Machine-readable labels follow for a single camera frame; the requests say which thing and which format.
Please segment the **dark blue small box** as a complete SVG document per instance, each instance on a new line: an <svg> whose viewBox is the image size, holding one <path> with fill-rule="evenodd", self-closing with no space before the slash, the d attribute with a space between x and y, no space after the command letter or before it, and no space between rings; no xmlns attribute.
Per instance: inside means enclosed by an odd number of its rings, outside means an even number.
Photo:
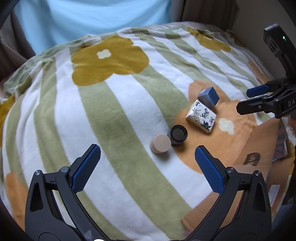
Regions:
<svg viewBox="0 0 296 241"><path fill-rule="evenodd" d="M214 87L208 87L200 92L198 95L198 100L205 106L212 108L215 107L219 101L219 96Z"/></svg>

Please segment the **black round jar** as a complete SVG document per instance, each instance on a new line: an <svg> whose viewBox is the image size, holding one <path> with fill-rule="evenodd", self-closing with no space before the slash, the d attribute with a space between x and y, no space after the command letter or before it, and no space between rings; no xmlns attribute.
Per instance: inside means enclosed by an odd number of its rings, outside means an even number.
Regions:
<svg viewBox="0 0 296 241"><path fill-rule="evenodd" d="M182 125L174 125L168 132L172 146L182 144L188 137L187 129Z"/></svg>

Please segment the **brown cardboard box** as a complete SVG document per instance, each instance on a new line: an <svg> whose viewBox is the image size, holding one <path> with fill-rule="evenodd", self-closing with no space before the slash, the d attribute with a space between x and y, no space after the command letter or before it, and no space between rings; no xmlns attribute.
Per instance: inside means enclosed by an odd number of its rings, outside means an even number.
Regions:
<svg viewBox="0 0 296 241"><path fill-rule="evenodd" d="M292 151L292 143L287 135L283 120L274 118L256 126L247 138L247 141L235 162L224 163L226 167L232 166L238 172L252 174L259 170L266 181L267 191L271 206L272 221L287 192L295 151ZM236 208L242 197L239 191L233 204L222 223L222 227L230 223L234 217ZM185 229L192 232L218 199L218 193L211 192L200 204L187 213L181 222Z"/></svg>

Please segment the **beige round lid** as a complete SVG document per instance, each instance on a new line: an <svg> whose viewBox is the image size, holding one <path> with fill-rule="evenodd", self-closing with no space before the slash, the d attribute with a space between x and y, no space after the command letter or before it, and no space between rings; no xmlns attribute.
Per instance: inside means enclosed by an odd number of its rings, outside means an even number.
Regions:
<svg viewBox="0 0 296 241"><path fill-rule="evenodd" d="M167 135L156 135L150 142L149 147L155 154L163 154L171 147L171 140Z"/></svg>

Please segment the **right brown curtain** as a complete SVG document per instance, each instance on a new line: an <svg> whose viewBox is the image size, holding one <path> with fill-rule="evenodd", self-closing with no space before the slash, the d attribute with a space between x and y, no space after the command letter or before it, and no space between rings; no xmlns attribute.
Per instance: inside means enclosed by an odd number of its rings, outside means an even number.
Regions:
<svg viewBox="0 0 296 241"><path fill-rule="evenodd" d="M197 22L232 29L239 12L236 0L172 0L171 21Z"/></svg>

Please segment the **brown curtain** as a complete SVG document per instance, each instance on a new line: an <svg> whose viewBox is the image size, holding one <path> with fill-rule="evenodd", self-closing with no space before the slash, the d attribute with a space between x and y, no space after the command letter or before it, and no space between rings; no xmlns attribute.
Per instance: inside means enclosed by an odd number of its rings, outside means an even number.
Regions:
<svg viewBox="0 0 296 241"><path fill-rule="evenodd" d="M1 80L8 78L27 60L35 56L20 22L11 12L1 27Z"/></svg>
<svg viewBox="0 0 296 241"><path fill-rule="evenodd" d="M171 21L197 22L232 29L239 12L236 0L172 0Z"/></svg>

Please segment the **floral striped fleece blanket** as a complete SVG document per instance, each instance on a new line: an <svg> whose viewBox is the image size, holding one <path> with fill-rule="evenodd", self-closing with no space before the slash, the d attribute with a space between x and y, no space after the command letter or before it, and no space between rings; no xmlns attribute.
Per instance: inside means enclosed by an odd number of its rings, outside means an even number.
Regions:
<svg viewBox="0 0 296 241"><path fill-rule="evenodd" d="M44 51L1 88L1 199L25 226L34 171L58 171L91 144L101 159L78 198L111 238L181 240L181 218L211 188L194 159L204 145L235 162L271 114L239 115L246 91L272 79L231 33L198 23L126 28ZM219 96L210 133L186 119L203 89ZM187 139L163 154L149 144L174 125Z"/></svg>

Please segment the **left brown curtain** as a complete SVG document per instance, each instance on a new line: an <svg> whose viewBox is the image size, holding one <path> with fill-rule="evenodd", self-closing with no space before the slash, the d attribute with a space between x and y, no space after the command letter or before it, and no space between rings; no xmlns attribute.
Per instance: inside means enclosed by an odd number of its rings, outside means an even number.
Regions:
<svg viewBox="0 0 296 241"><path fill-rule="evenodd" d="M20 22L11 12L1 27L1 80L8 78L27 60L35 56Z"/></svg>

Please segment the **light blue hanging sheet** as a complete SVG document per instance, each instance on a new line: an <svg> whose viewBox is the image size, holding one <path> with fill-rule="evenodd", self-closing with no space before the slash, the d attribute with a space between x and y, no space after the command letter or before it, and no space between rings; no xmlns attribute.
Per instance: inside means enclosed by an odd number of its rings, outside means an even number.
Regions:
<svg viewBox="0 0 296 241"><path fill-rule="evenodd" d="M171 21L171 1L19 1L14 11L37 54L89 34Z"/></svg>

